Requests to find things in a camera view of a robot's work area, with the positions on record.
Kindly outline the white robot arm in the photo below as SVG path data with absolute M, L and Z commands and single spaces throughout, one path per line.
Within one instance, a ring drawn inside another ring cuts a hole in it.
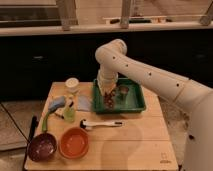
M 213 171 L 213 88 L 190 78 L 126 56 L 127 45 L 114 39 L 97 48 L 97 81 L 102 95 L 110 93 L 118 74 L 156 93 L 189 114 L 189 128 L 181 171 Z

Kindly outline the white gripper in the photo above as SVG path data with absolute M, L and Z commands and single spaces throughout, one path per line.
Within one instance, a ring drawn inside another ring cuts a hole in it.
M 97 77 L 97 82 L 102 95 L 110 94 L 111 91 L 116 87 L 115 82 L 104 79 L 102 76 Z

